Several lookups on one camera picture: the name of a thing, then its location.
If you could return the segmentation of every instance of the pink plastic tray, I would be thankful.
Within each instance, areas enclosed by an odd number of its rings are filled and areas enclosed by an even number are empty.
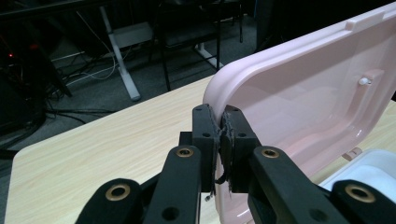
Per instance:
[[[310,176],[373,129],[396,89],[395,59],[393,3],[226,65],[204,103],[218,120],[239,107],[262,144]],[[216,200],[221,222],[251,220],[246,195],[222,185]]]

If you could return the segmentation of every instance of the screw hole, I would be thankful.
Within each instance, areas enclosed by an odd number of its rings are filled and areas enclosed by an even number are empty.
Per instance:
[[[113,195],[115,197],[121,196],[123,193],[125,193],[124,188],[116,188],[116,189],[113,189],[113,191],[111,191],[111,195]]]
[[[126,184],[113,185],[110,189],[107,190],[106,198],[112,202],[120,201],[126,198],[130,192],[131,189]]]
[[[176,152],[176,154],[177,154],[179,157],[190,157],[190,156],[192,156],[192,154],[194,154],[194,151],[191,150],[191,149],[189,149],[189,148],[181,148],[181,149],[179,149],[179,150]]]
[[[347,185],[346,193],[355,200],[358,200],[362,203],[373,203],[375,202],[375,196],[370,190],[358,186],[358,185]]]
[[[175,207],[168,207],[163,210],[163,219],[167,221],[172,221],[177,219],[178,217],[178,209]]]
[[[266,148],[262,150],[262,155],[267,158],[277,158],[279,157],[279,153],[273,149]]]

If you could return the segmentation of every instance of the desk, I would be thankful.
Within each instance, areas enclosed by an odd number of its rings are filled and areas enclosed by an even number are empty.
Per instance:
[[[143,183],[158,174],[167,152],[177,145],[179,132],[191,131],[191,110],[202,103],[209,80],[22,150],[13,163],[6,223],[74,223],[84,204],[108,180],[122,177]],[[391,144],[394,127],[396,104],[390,103],[361,148],[396,151]],[[202,202],[201,223],[219,223],[214,200]]]

